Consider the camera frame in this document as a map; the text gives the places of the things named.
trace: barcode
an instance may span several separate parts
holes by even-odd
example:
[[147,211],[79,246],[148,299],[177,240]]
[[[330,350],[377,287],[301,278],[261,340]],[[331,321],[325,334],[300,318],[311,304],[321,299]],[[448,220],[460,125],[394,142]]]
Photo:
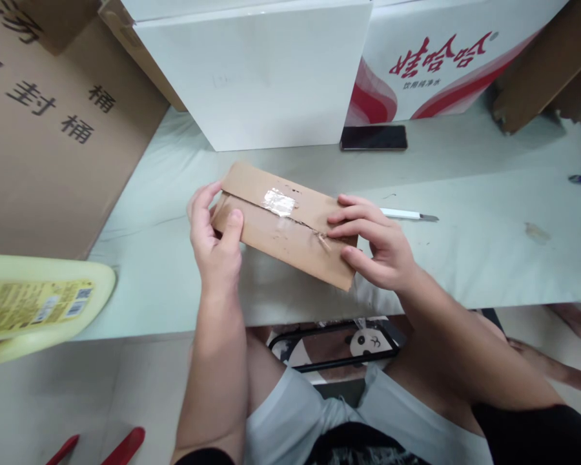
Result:
[[57,303],[58,296],[49,297],[43,304],[43,307],[41,307],[41,310],[39,310],[37,317],[32,321],[32,324],[41,323],[44,319],[46,319],[52,310],[54,310],[54,307]]
[[69,311],[66,313],[66,317],[70,318],[71,316],[79,315],[79,313],[82,311],[82,308],[84,308],[84,305],[86,305],[84,300],[80,302],[74,302],[73,305],[71,305]]
[[77,299],[81,299],[81,298],[88,298],[88,297],[90,297],[90,293],[91,292],[92,292],[92,289],[80,289],[77,292],[76,300]]

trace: table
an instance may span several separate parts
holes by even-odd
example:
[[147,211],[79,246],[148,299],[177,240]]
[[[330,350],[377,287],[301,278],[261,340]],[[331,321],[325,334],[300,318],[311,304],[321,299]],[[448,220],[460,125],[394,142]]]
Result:
[[[200,280],[185,206],[236,160],[331,196],[437,215],[401,224],[417,262],[468,308],[581,301],[581,185],[567,180],[581,173],[581,126],[539,117],[505,136],[483,99],[405,125],[406,152],[216,153],[189,114],[170,109],[90,254],[118,282],[77,339],[195,328]],[[244,252],[240,295],[249,326],[402,312],[393,293],[360,277],[346,294],[254,249]]]

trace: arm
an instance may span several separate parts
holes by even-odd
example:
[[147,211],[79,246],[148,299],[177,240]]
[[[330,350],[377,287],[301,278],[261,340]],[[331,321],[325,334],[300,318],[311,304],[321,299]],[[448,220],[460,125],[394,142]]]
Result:
[[187,207],[202,294],[172,463],[202,448],[221,449],[235,464],[243,462],[247,359],[238,296],[243,216],[231,212],[223,238],[216,238],[209,204],[219,190],[219,183],[200,188]]
[[471,404],[523,410],[563,404],[551,385],[507,344],[448,295],[414,261],[400,226],[367,200],[341,195],[346,205],[329,217],[341,224],[338,238],[359,234],[370,241],[373,258],[346,247],[343,258],[368,281],[396,291],[416,331],[428,335],[435,350],[450,355],[447,371]]

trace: cardboard box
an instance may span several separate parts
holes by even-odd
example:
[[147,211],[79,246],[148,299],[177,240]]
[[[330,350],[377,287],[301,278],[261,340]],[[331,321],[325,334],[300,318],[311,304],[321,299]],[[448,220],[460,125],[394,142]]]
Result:
[[550,106],[581,121],[581,0],[571,1],[509,70],[493,117],[512,134]]
[[340,206],[336,199],[237,162],[222,181],[223,192],[213,227],[223,232],[233,209],[243,212],[241,241],[344,291],[352,269],[340,256],[357,236],[330,239],[327,217]]
[[168,108],[81,2],[0,1],[0,254],[85,259]]
[[346,126],[462,113],[567,0],[421,0],[372,10]]
[[131,58],[142,68],[170,104],[180,112],[187,111],[185,104],[174,91],[174,88],[163,75],[153,57],[142,45],[133,29],[134,20],[123,6],[121,0],[107,0],[99,9],[99,16],[110,28],[114,37],[121,43]]

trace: black phone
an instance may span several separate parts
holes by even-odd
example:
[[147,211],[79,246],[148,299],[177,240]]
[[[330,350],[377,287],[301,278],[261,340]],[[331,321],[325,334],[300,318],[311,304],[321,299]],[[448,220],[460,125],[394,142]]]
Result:
[[340,138],[340,150],[406,150],[407,147],[404,126],[345,127]]

